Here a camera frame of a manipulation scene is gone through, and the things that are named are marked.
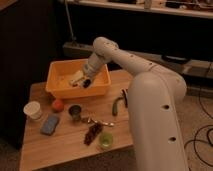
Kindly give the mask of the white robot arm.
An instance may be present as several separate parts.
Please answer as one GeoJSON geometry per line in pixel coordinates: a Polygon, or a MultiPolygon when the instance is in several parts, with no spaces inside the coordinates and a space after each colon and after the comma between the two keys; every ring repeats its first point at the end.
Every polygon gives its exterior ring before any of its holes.
{"type": "Polygon", "coordinates": [[[127,103],[138,171],[189,171],[176,113],[176,104],[187,91],[183,77],[98,37],[93,41],[93,53],[69,84],[89,87],[109,62],[133,76],[127,103]]]}

